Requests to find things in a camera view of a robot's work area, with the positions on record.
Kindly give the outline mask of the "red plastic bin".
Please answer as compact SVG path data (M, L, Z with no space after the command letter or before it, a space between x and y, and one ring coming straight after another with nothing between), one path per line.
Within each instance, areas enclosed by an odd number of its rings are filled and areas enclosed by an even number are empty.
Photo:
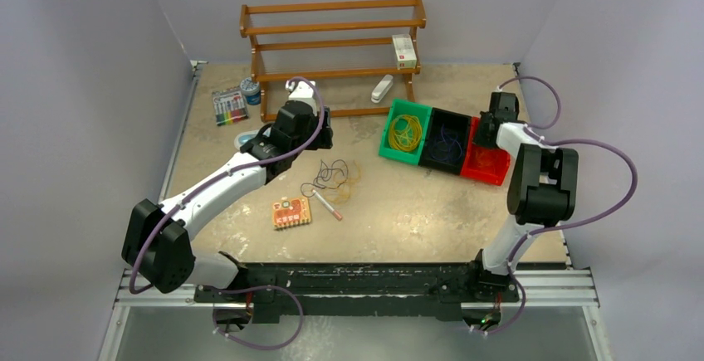
M485 149L475 145L472 141L478 123L479 119L477 117L471 117L466 155L460 176L490 185L501 186L511 166L511 156L503 149Z

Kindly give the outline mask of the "black plastic bin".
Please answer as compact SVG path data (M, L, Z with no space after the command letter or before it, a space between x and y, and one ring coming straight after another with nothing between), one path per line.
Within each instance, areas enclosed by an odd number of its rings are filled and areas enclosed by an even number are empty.
M466 155L470 120L469 115L432 108L418 165L459 175Z

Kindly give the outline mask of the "green plastic bin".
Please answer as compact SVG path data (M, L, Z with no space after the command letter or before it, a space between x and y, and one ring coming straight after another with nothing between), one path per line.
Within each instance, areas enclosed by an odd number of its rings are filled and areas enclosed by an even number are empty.
M418 165L431 113L430 106L394 100L380 140L379 156Z

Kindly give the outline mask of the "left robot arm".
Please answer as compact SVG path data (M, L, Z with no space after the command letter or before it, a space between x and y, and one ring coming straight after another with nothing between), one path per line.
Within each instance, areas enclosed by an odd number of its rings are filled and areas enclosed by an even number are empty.
M240 266L223 251L197 254L191 242L215 217L243 196L284 173L304 150L331 149L327 106L289 100L218 170L160 203L144 199L130 215L122 258L132 266L133 295L155 288L169 293L184 284L214 287L228 302L247 293Z

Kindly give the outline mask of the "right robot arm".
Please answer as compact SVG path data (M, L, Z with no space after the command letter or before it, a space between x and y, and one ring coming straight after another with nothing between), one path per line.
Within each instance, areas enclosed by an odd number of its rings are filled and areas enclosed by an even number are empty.
M568 220L575 209L578 152L532 137L528 124L518 120L518 108L515 94L493 92L472 141L484 149L501 149L515 162L506 195L509 217L490 245L477 254L482 268L466 278L467 292L476 300L486 300L499 285L508 285L515 264L537 232Z

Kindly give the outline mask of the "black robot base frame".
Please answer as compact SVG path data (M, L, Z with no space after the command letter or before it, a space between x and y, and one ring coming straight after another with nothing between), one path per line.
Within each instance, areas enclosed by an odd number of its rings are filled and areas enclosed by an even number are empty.
M433 317L495 324L519 299L516 283L493 285L482 265L435 263L249 263L226 289L200 285L198 303L248 305L256 324L284 315Z

